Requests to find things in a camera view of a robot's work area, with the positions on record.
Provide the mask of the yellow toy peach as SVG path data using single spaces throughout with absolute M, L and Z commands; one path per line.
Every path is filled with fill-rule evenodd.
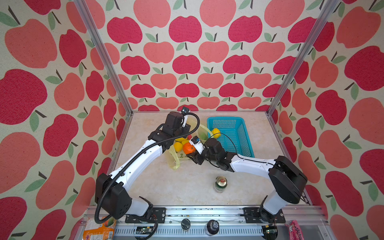
M 177 153 L 181 152 L 183 150 L 183 144 L 180 142 L 175 142 L 174 149 Z

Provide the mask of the yellow toy fruit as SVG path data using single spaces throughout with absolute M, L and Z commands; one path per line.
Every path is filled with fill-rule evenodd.
M 213 133 L 212 137 L 215 139 L 218 139 L 221 136 L 221 131 L 218 128 L 214 128 L 212 130 L 212 133 Z

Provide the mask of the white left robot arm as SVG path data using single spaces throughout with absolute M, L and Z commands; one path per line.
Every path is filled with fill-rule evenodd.
M 200 124 L 190 130 L 187 124 L 188 116 L 199 117 L 191 113 L 187 107 L 180 112 L 170 112 L 166 122 L 151 132 L 144 145 L 122 167 L 109 175 L 101 174 L 96 181 L 95 222 L 102 224 L 114 218 L 116 220 L 124 215 L 135 216 L 150 220 L 153 205 L 143 197 L 129 196 L 134 181 L 156 158 L 168 150 L 176 139 L 185 138 L 197 131 Z

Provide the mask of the yellow plastic bag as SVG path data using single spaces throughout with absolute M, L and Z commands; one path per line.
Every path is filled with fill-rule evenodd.
M 202 123 L 200 123 L 198 130 L 192 134 L 193 137 L 198 136 L 202 143 L 205 143 L 211 135 L 213 135 L 212 131 Z M 175 142 L 180 142 L 183 144 L 183 140 L 175 140 L 174 143 Z M 179 153 L 175 151 L 174 144 L 170 147 L 169 150 L 166 151 L 166 153 L 168 154 L 167 163 L 172 170 L 178 169 L 181 165 L 181 162 L 189 160 L 183 150 Z

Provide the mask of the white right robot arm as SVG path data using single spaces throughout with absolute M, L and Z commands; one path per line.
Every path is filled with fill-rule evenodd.
M 193 137 L 190 144 L 194 150 L 187 154 L 195 164 L 211 162 L 219 169 L 231 173 L 254 175 L 269 181 L 270 193 L 263 199 L 257 211 L 257 218 L 263 223 L 273 223 L 281 209 L 300 203 L 308 177 L 287 157 L 257 159 L 229 152 L 215 138 L 204 143 Z

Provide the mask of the orange toy tangerine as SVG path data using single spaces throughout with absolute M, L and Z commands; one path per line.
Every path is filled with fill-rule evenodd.
M 190 143 L 185 143 L 184 145 L 183 145 L 183 152 L 186 154 L 186 155 L 188 155 L 188 154 L 192 154 L 192 153 L 194 153 L 196 151 L 196 148 L 193 146 L 193 145 L 191 145 Z

